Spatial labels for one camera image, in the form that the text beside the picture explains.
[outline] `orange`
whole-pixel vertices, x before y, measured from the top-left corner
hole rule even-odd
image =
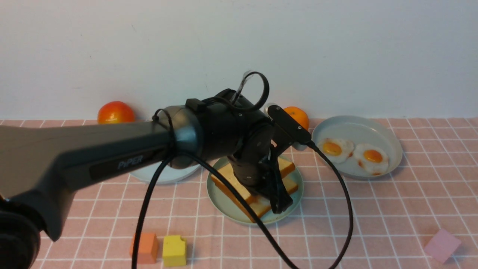
[[[300,108],[290,106],[284,108],[284,111],[287,112],[296,122],[298,122],[303,128],[309,130],[309,116]]]
[[[121,101],[109,102],[98,111],[98,124],[133,122],[134,112]]]

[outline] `orange block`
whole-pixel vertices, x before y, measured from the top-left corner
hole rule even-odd
[[[133,255],[134,237],[131,241],[130,256]],[[138,249],[138,264],[156,263],[159,242],[155,233],[141,233],[140,247]]]

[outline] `egg yolk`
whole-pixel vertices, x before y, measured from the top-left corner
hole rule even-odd
[[[342,153],[342,148],[335,143],[325,142],[324,152],[332,156],[339,156]]]
[[[380,152],[376,151],[375,149],[366,150],[363,153],[363,156],[365,157],[365,159],[373,163],[380,163],[383,160],[382,154],[380,154]]]

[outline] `toast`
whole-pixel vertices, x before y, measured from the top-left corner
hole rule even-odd
[[[288,177],[290,173],[295,170],[295,165],[293,162],[290,162],[283,158],[278,158],[279,163],[279,170],[281,171],[282,181],[284,186],[289,193],[289,195],[293,194],[299,189],[297,183],[295,183],[292,179]],[[226,166],[222,167],[218,170],[218,172],[223,175],[226,180],[238,191],[238,193],[244,198],[247,204],[252,208],[252,210],[257,214],[259,218],[262,218],[269,210],[271,210],[271,203],[268,199],[261,197],[261,196],[254,196],[252,195],[242,184],[239,183],[237,178],[234,176],[234,171],[232,169],[231,164],[227,164]],[[246,209],[239,203],[239,201],[234,197],[234,195],[229,191],[229,189],[214,175],[211,175],[211,179],[213,180],[214,184],[235,203],[239,209],[244,212],[246,216],[254,223],[255,221],[246,211]]]

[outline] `black cable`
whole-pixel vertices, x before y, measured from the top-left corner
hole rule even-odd
[[[238,191],[229,183],[229,181],[221,175],[214,167],[210,166],[207,162],[203,161],[201,158],[190,154],[188,152],[178,152],[179,155],[184,155],[187,156],[191,159],[193,159],[195,162],[200,164],[202,167],[206,168],[211,174],[216,176],[226,187],[227,189],[236,197],[236,199],[239,201],[239,203],[246,209],[246,211],[249,213],[249,215],[254,219],[256,224],[259,226],[259,228],[262,230],[266,238],[269,240],[270,244],[272,247],[274,247],[275,251],[279,254],[279,256],[284,260],[284,262],[292,269],[299,269],[292,261],[287,257],[287,255],[284,253],[284,251],[281,249],[279,244],[275,241],[274,237],[272,237],[271,233],[269,230],[266,228],[262,220],[257,216],[257,214],[252,210],[252,208],[247,204],[246,200],[242,198],[242,196],[238,193]]]
[[[253,111],[253,110],[258,110],[260,109],[266,102],[268,96],[269,96],[269,83],[266,79],[266,77],[259,73],[259,72],[251,72],[249,73],[247,76],[244,77],[243,79],[243,82],[245,81],[245,79],[248,77],[248,76],[251,76],[253,74],[258,74],[261,78],[262,78],[262,81],[264,82],[264,90],[262,92],[262,96],[261,98],[259,99],[259,101],[252,107],[250,108],[238,108],[236,106],[234,106],[230,101],[224,99],[224,98],[220,98],[220,97],[214,97],[214,98],[211,98],[211,99],[207,99],[207,101],[212,101],[212,102],[221,102],[221,103],[224,103],[226,104],[228,107],[230,107],[231,109],[237,111],[237,112],[249,112],[249,111]],[[262,220],[257,216],[257,214],[251,209],[251,207],[249,206],[249,204],[247,204],[247,202],[244,200],[244,198],[242,198],[242,196],[237,192],[237,190],[229,183],[229,181],[227,181],[227,179],[224,178],[223,175],[221,175],[215,168],[213,168],[212,166],[210,166],[207,162],[205,162],[204,160],[202,160],[201,158],[195,156],[194,154],[191,154],[191,153],[188,153],[188,152],[176,152],[176,148],[175,148],[175,143],[176,143],[176,136],[175,136],[175,133],[174,133],[174,128],[173,128],[173,121],[172,121],[172,118],[170,116],[170,114],[168,113],[168,111],[166,110],[163,110],[163,109],[158,109],[156,111],[156,113],[154,114],[154,116],[152,117],[153,121],[160,124],[161,126],[163,126],[164,128],[168,129],[166,126],[164,126],[164,124],[160,123],[159,122],[159,116],[158,116],[158,113],[160,111],[163,111],[166,115],[166,117],[168,118],[168,123],[169,123],[169,135],[170,135],[170,139],[171,139],[171,147],[170,147],[170,154],[168,157],[166,157],[166,159],[159,165],[159,167],[156,169],[152,179],[151,179],[151,182],[148,186],[148,189],[146,191],[146,194],[144,196],[144,200],[143,200],[143,204],[141,206],[141,211],[140,211],[140,215],[138,217],[138,224],[136,226],[136,233],[135,233],[135,238],[134,238],[134,242],[133,242],[133,253],[132,253],[132,257],[131,257],[131,268],[132,269],[136,269],[137,268],[137,262],[138,262],[138,249],[139,249],[139,243],[140,243],[140,237],[141,237],[141,231],[142,231],[142,228],[143,228],[143,224],[144,224],[144,219],[146,217],[146,212],[148,210],[148,205],[149,205],[149,202],[151,200],[151,196],[152,196],[152,192],[154,190],[154,187],[156,186],[156,182],[158,181],[158,178],[160,176],[160,174],[162,173],[162,171],[164,170],[164,168],[168,165],[168,163],[170,163],[176,156],[186,156],[186,157],[189,157],[191,158],[192,160],[194,160],[195,162],[197,162],[198,164],[200,164],[201,166],[203,166],[204,168],[206,168],[211,174],[213,174],[214,176],[216,176],[228,189],[229,191],[234,195],[234,197],[236,197],[236,199],[239,201],[239,203],[246,209],[246,211],[249,213],[249,215],[253,218],[253,220],[256,222],[256,224],[259,226],[259,228],[262,230],[262,232],[264,233],[264,235],[266,236],[266,238],[269,240],[270,244],[272,245],[272,247],[274,247],[275,251],[279,254],[279,256],[284,260],[284,262],[292,269],[299,269],[294,263],[292,263],[292,261],[289,259],[289,257],[287,257],[287,255],[284,253],[284,251],[281,249],[281,247],[279,246],[279,244],[277,244],[277,242],[275,241],[275,239],[272,237],[271,233],[269,232],[269,230],[266,228],[266,226],[264,225],[264,223],[262,222]],[[313,149],[322,159],[324,159],[326,161],[326,163],[332,168],[332,170],[334,171],[335,175],[337,176],[338,180],[340,181],[340,184],[342,185],[342,189],[344,190],[344,194],[345,194],[345,198],[347,200],[347,208],[348,208],[348,214],[349,214],[349,229],[348,229],[348,234],[347,234],[347,238],[345,240],[345,243],[344,243],[344,246],[342,247],[342,250],[340,251],[337,259],[335,260],[335,262],[330,266],[329,269],[334,269],[337,267],[337,265],[340,263],[340,261],[342,260],[347,248],[348,248],[348,245],[350,244],[350,240],[352,238],[352,233],[353,233],[353,211],[352,211],[352,203],[350,201],[350,196],[349,196],[349,193],[348,193],[348,190],[347,190],[347,186],[345,185],[345,182],[342,178],[342,176],[340,175],[339,171],[337,170],[337,168],[334,166],[334,164],[320,151],[320,149],[315,145],[314,142],[310,141],[309,143],[307,143],[307,146],[309,146],[311,149]]]
[[[235,105],[233,105],[229,100],[226,100],[222,97],[218,97],[218,96],[215,96],[215,97],[211,97],[211,98],[207,98],[205,100],[203,100],[206,104],[211,104],[211,103],[222,103],[222,104],[225,104],[226,106],[228,106],[231,110],[235,111],[235,112],[242,112],[242,113],[246,113],[246,112],[252,112],[252,111],[256,111],[256,110],[260,110],[261,107],[263,105],[265,105],[266,101],[267,101],[267,98],[269,97],[269,81],[267,80],[267,78],[259,73],[259,72],[250,72],[248,75],[246,75],[242,81],[245,81],[249,76],[252,76],[254,74],[257,74],[261,77],[262,79],[262,82],[264,84],[264,88],[262,89],[262,95],[261,97],[259,98],[259,101],[257,101],[257,103],[249,108],[240,108],[240,107],[237,107]]]
[[[158,181],[159,175],[164,170],[164,168],[171,162],[175,157],[175,154],[170,154],[156,169],[151,182],[148,186],[146,194],[144,195],[143,205],[141,206],[140,216],[138,217],[138,224],[136,225],[136,232],[134,234],[134,243],[133,243],[133,253],[131,255],[131,269],[136,269],[138,264],[138,249],[140,247],[140,237],[141,231],[143,229],[144,218],[146,217],[146,211],[148,210],[148,205],[151,200],[152,191],[156,182]]]
[[[340,185],[342,185],[342,189],[344,190],[345,194],[345,199],[347,200],[347,208],[348,208],[348,233],[347,233],[347,238],[345,239],[344,246],[342,247],[342,250],[340,251],[337,259],[335,262],[332,264],[330,268],[335,268],[343,258],[345,252],[347,251],[348,245],[350,244],[350,240],[352,239],[352,233],[354,230],[354,213],[352,210],[352,202],[350,201],[350,195],[348,194],[347,186],[345,185],[344,179],[340,175],[339,171],[335,167],[335,165],[320,151],[320,149],[315,145],[313,141],[310,141],[307,143],[307,146],[311,149],[313,149],[324,161],[332,168],[334,171],[335,175],[338,178],[338,181],[340,181]]]
[[[234,105],[234,104],[237,102],[237,100],[239,99],[239,96],[240,96],[240,94],[242,93],[242,89],[244,88],[244,85],[246,85],[246,82],[247,82],[247,80],[248,80],[248,77],[253,76],[253,74],[252,74],[252,75],[249,74],[250,71],[248,71],[248,72],[246,72],[246,73],[247,73],[247,75],[245,74],[245,76],[242,78],[242,81],[241,81],[240,84],[239,84],[238,90],[236,91],[236,93],[234,93],[234,95],[233,95],[232,98],[231,98],[231,104],[233,104],[233,105]]]
[[[166,127],[164,124],[159,122],[159,112],[164,112],[168,119],[168,124],[169,126]],[[136,269],[138,265],[138,250],[140,247],[140,237],[141,237],[141,231],[143,229],[143,224],[144,224],[144,219],[146,217],[146,212],[148,210],[148,205],[151,200],[152,192],[154,190],[154,187],[156,186],[156,182],[158,182],[158,178],[163,172],[164,168],[170,163],[175,157],[175,149],[176,149],[176,134],[174,133],[174,127],[173,127],[173,119],[171,118],[171,115],[167,110],[164,109],[158,109],[155,113],[154,116],[152,117],[153,122],[161,125],[165,129],[168,129],[169,137],[171,140],[171,146],[169,148],[169,156],[166,157],[166,159],[159,165],[159,167],[156,169],[154,172],[153,177],[151,178],[151,182],[148,186],[148,189],[146,190],[146,194],[144,195],[144,200],[143,204],[141,206],[141,211],[140,215],[138,217],[138,223],[136,224],[136,232],[134,234],[134,242],[133,242],[133,253],[131,254],[131,268]]]

